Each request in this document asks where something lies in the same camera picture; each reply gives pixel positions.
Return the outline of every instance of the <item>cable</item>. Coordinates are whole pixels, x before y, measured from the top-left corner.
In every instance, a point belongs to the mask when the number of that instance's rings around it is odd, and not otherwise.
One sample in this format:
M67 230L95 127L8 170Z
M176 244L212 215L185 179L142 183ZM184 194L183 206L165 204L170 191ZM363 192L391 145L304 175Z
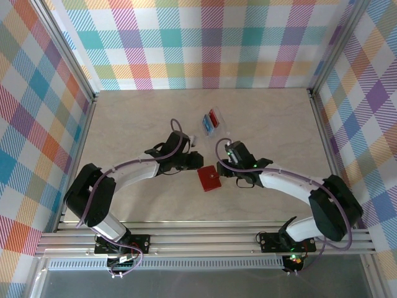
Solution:
M133 246L139 248L139 246L138 246L135 242L131 243L131 245L133 245ZM134 250L131 249L131 256L132 256L132 262L134 262L134 260L137 259L137 258L140 256L140 252L138 251L137 255L134 257ZM118 260L117 263L113 264L113 265L110 267L110 269L108 269L108 272L112 275L113 278L114 278L114 276L115 276L115 273L114 273L114 271L113 271L113 268L114 268L115 266L121 264L121 263L120 263L120 258L119 258L119 260Z
M175 122L175 123L178 125L179 131L182 132L181 124L178 122L178 120L176 120L176 119L174 119L174 118L171 119L171 128L172 128L172 131L175 131L173 122ZM90 195L89 195L89 197L88 197L88 201L87 201L87 204L86 204L86 208L84 209L84 212L83 212L83 214L82 214L82 216L81 216L81 218L80 218L80 221L78 222L76 228L79 228L79 227L84 223L84 220L86 219L87 214L88 214L88 212L89 212L89 208L90 208L90 206L91 206L92 200L93 200L93 198L94 198L94 194L95 194L95 192L96 192L96 190L97 190L97 188L98 188L98 185L99 185L99 183L100 183L107 175L109 175L109 174L112 173L113 171L116 171L116 170L118 170L118 169L120 169L120 168L123 168L124 166L129 166L129 165L132 165L132 164L134 164L134 163L142 163L142 162L145 163L145 162L147 162L147 161L165 160L166 158L171 157L172 155L174 155L174 154L178 151L179 147L180 147L181 144L182 144L182 139L183 139L183 136L181 136L181 138L179 139L178 146L176 146L176 148L175 148L172 152L170 152L169 154L167 154L167 155L164 155L164 156L161 156L161 157L157 157L157 158L147 158L147 159L144 159L144 160L130 160L130 161L126 161L126 162L120 163L119 165L115 166L114 168L108 169L106 172L104 172L104 173L102 174L102 176L99 177L99 179L95 182L94 186L92 187L92 191L91 191L91 193L90 193Z
M171 173L171 174L163 173L163 175L166 175L166 176L172 176L172 175L178 174L178 173L180 173L180 172L182 172L182 170L179 170L179 171L173 172L173 173Z
M303 260L306 259L308 257L308 245L306 244L306 242L303 242L303 246L305 247L305 256L303 257Z
M267 232L259 232L258 234L256 234L256 236L255 236L255 241L258 243L258 244L261 244L259 241L258 241L258 236L260 236L261 234L266 234ZM276 243L276 244L281 244L280 242L278 242L278 241L276 241L276 239L272 239L272 241L274 242L274 243Z
M238 185L238 181L242 180L242 179L243 178L240 178L240 177L237 177L237 179L236 179L236 185L237 185L238 188L254 188L254 186L255 186L254 183L252 183L251 186L240 186L240 185Z
M299 174L296 174L296 173L293 173L293 172L285 171L283 169L273 169L273 168L236 169L236 168L232 168L231 166L228 166L226 163L224 163L222 161L222 159L220 158L220 156L219 156L218 147L219 147L220 142L222 142L222 141L232 142L232 140L230 138L221 138L221 139L219 139L219 141L217 141L217 143L215 145L216 157L218 158L219 163L222 166L224 166L226 169L229 169L229 170L235 171L235 172L240 172L240 173L251 173L251 172L256 172L256 171L263 171L263 172L268 172L268 173L284 174L286 176L289 176L289 177L304 181L306 183L314 184L315 186L321 188L331 198L331 200L335 203L335 205L338 208L339 212L341 213L343 221L344 221L344 223L346 225L347 234L349 235L349 240L347 241L347 245L345 247L338 247L338 246L335 246L335 245L333 245L331 243L328 243L326 237L324 238L324 240L320 240L323 243L323 247L322 247L321 251L319 252L319 255L317 256L317 258L310 264L310 266L313 263L318 261L320 256L324 253L326 245L329 245L330 247L332 247L332 248L334 248L336 250L339 250L339 251L346 251L346 250L348 250L351 247L352 242L353 242L353 235L352 235L352 227L350 226L349 219L347 218L346 213L344 212L343 207L341 206L341 203L338 202L338 200L329 191L328 188L324 187L322 184L320 184L317 181L314 181L314 180L312 180L310 178L304 177L302 175L299 175Z
M174 125L173 125L174 122L177 124L179 131L182 132L182 126L181 126L181 124L179 123L178 120L176 120L176 119L174 119L174 118L171 119L171 129L172 129L172 131L175 131L175 128L174 128ZM87 214L88 214L88 212L89 212L89 208L90 208L90 206L91 206L92 199L94 198L94 194L95 194L95 192L96 192L96 190L97 190L97 188L98 188L98 185L99 185L99 183L100 183L108 174L110 174L110 173L112 173L113 171L116 171L116 170L118 170L118 169L120 169L120 168L123 168L124 166L132 165L132 164L134 164L134 163L141 163L141 162L148 162L148 161L156 161L156 160L165 160L166 158L171 157L172 155L174 155L174 154L178 151L179 147L180 147L181 144L182 144L182 139L183 139L183 136L180 137L179 143L178 143L178 145L176 146L176 148L175 148L172 152L170 152L169 154L167 154L167 155L164 155L164 156L161 156L161 157L157 157L157 158L147 158L147 159L144 159L144 160L130 160L130 161L126 161L126 162L121 163L121 164L115 166L114 168L109 169L109 170L107 170L106 172L104 172L104 173L102 174L102 176L99 177L99 179L95 182L94 186L92 187L92 191L91 191L91 193L90 193L90 195L89 195L89 198L88 198L88 201L87 201L87 204L86 204L86 208L84 209L84 212L83 212L83 214L82 214L82 216L81 216L81 218L80 218L80 221L78 222L76 228L79 228L79 227L84 223L84 220L86 219L86 216L87 216ZM106 241L112 243L113 245L117 245L117 246L121 246L121 247L125 247L125 248L130 248L131 250L135 250L135 251L139 252L139 254L140 254L140 256L141 256L140 259L139 259L139 261L138 261L132 268L130 268L129 270L125 271L124 273L120 273L120 277L121 277L121 278L122 278L124 275L126 275L126 274L130 273L131 271L133 271L136 267L138 267L138 266L142 263L142 261L143 261L143 252L142 252L142 250L139 249L138 247L135 247L135 246L132 246L132 245L126 245L126 244L117 243L117 242L115 242L115 241L113 241L113 240L107 238L107 237L104 236L104 235L101 235L101 237L102 237L103 239L105 239ZM113 264L113 265L110 267L110 271L109 271L113 277L115 276L115 273L113 272L113 268L114 268L115 265L116 265L116 264Z

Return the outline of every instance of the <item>aluminum frame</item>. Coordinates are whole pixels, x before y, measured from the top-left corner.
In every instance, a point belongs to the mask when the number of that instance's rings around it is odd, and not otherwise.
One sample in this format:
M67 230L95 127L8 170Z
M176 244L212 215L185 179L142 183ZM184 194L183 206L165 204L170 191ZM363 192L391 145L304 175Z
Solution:
M321 110L318 105L318 101L321 100L321 98L318 93L314 93L313 90L308 90L308 96L331 172L332 174L341 176L341 171L337 166L336 156L332 149L330 138L324 126L325 121L321 116ZM376 298L392 297L386 277L380 267L378 256L376 254L361 255L361 262L363 264L372 295Z
M84 146L86 144L86 140L87 140L87 136L88 136L88 130L89 130L89 127L91 126L92 117L94 116L96 105L97 105L97 102L96 102L96 100L94 100L92 103L90 103L90 105L88 107L86 123L84 124L83 132L81 134L81 141L77 148L76 157L74 158L74 163L73 163L73 166L72 166L70 174L69 174L68 182L66 183L66 185L67 185L66 189L69 189L69 187L72 185L72 183L74 181L74 178L77 175L81 156L83 155ZM66 213L66 205L64 202L62 202L59 205L58 210L56 211L55 220L54 220L54 223L52 226L52 231L54 233L56 233L56 231L58 230L58 225L61 222L61 218L65 216L65 213Z
M349 16L349 20L347 20L346 24L342 28L341 37L333 47L329 58L325 61L325 64L322 67L317 80L314 82L313 94L317 94L327 80L329 74L336 64L336 61L339 59L341 53L345 49L345 46L351 38L354 29L359 23L359 20L363 16L364 12L367 10L370 2L371 0L357 0L355 2L353 10Z
M103 258L94 255L95 233L88 228L75 229L77 222L61 223L57 233L44 233L38 244L37 257L45 258ZM274 256L285 253L261 253L255 241L258 232L278 232L282 222L125 222L132 233L151 235L149 253L155 257L224 257ZM348 251L326 247L325 255L373 254L375 247L366 229L353 230L353 244ZM336 245L344 246L348 238ZM316 242L317 252L322 243Z
M58 24L51 13L51 10L48 8L44 0L30 0L30 2L50 34L51 40L54 42L61 56L65 59L65 63L77 79L82 91L85 93L86 97L91 98L93 101L96 96L96 92L93 90L81 69L80 64L70 49L68 42L63 36L61 29L58 27Z

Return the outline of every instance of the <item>beige tabletop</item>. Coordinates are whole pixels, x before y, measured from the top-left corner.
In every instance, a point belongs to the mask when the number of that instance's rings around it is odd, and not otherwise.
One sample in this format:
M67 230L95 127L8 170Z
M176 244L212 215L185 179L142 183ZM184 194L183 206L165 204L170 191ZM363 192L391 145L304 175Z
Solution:
M217 106L232 139L259 158L308 176L330 170L305 89L197 89L102 91L89 129L80 167L106 168L136 158L165 142L177 118L196 135L204 164L215 165L213 143L200 128L204 113ZM235 179L204 192L196 171L158 176L121 189L110 208L119 220L287 220L304 218L310 208L284 193L255 187L239 189ZM65 220L76 217L68 210Z

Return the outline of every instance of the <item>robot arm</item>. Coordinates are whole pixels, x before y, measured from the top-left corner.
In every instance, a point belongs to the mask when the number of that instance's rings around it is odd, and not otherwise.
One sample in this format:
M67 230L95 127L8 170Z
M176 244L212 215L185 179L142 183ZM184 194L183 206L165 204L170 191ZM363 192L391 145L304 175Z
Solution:
M169 158L163 158L177 148L181 138L182 143L175 154ZM189 137L184 133L174 131L165 143L146 150L138 157L136 163L112 171L99 183L84 219L84 223L89 228L105 237L96 238L98 246L103 246L110 253L126 253L128 248L114 245L106 238L127 245L137 242L135 238L132 238L133 235L129 229L109 212L113 195L125 186L156 177L172 169L183 171L201 168L203 156L196 151L184 152L187 145L190 149ZM90 163L81 169L66 193L65 204L79 219L83 216L93 185L102 175L101 169Z
M237 180L244 179L253 186L285 192L311 207L313 216L295 223L292 223L296 218L293 217L279 230L279 242L286 250L290 250L297 243L312 237L324 235L328 239L338 242L345 236L347 229L342 215L322 189L312 183L284 175L283 173L291 173L291 171L281 169L271 160L265 158L256 160L240 141L226 145L225 150L229 159L222 160L222 163L235 170L226 168L218 162L217 170L220 176L236 177ZM363 214L361 206L340 177L335 175L326 179L311 177L309 181L316 181L330 190L343 207L351 225L361 218Z

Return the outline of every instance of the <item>plaid wallpaper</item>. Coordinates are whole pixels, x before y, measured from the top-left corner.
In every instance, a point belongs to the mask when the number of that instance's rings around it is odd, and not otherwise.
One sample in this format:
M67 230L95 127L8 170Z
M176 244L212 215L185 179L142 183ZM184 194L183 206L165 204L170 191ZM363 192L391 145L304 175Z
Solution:
M0 1L0 297L19 297L89 101L28 2Z
M372 0L320 95L343 178L397 297L397 0Z
M47 3L100 89L306 88L354 0Z

